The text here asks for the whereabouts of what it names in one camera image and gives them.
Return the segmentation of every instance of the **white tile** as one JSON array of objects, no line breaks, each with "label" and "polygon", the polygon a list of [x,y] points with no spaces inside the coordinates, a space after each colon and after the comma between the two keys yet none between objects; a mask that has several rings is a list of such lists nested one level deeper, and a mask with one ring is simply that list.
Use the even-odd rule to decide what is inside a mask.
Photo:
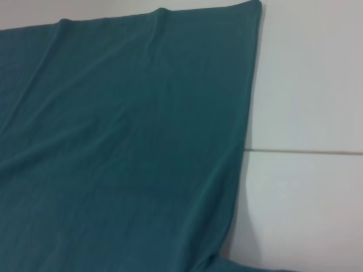
[{"label": "white tile", "polygon": [[363,151],[363,1],[263,2],[249,147]]},{"label": "white tile", "polygon": [[244,159],[232,260],[363,271],[363,156],[251,152]]}]

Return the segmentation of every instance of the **tile grout line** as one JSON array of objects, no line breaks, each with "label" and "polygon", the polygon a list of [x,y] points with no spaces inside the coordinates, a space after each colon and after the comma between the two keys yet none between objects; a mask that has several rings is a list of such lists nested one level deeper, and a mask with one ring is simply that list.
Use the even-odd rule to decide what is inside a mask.
[{"label": "tile grout line", "polygon": [[263,148],[245,148],[244,151],[259,152],[259,153],[279,153],[279,154],[363,156],[363,152],[349,152],[349,151],[283,150],[283,149],[263,149]]}]

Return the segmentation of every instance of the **tile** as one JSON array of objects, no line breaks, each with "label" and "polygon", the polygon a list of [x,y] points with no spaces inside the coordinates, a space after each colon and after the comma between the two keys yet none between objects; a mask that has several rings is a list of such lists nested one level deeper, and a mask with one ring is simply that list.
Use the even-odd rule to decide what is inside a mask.
[{"label": "tile", "polygon": [[363,271],[363,156],[247,152],[228,244],[237,262]]},{"label": "tile", "polygon": [[363,1],[263,3],[247,147],[363,151]]}]

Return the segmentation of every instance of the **white surface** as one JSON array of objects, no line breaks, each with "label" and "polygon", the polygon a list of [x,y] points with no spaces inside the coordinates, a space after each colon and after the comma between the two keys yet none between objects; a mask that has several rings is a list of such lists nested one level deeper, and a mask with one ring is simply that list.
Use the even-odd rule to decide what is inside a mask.
[{"label": "white surface", "polygon": [[250,146],[363,151],[363,1],[264,3]]},{"label": "white surface", "polygon": [[233,260],[303,272],[363,271],[362,156],[245,158]]},{"label": "white surface", "polygon": [[[240,2],[1,0],[0,29]],[[363,152],[363,1],[262,2],[247,147]],[[363,271],[363,157],[248,154],[230,257],[302,272]]]}]

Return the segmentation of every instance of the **white wall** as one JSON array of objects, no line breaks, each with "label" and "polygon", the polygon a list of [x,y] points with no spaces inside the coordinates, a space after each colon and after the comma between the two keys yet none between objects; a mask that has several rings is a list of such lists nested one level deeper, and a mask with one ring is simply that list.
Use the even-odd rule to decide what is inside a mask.
[{"label": "white wall", "polygon": [[[1,0],[0,29],[239,2]],[[363,271],[363,1],[263,4],[252,152],[227,254],[254,266]]]}]

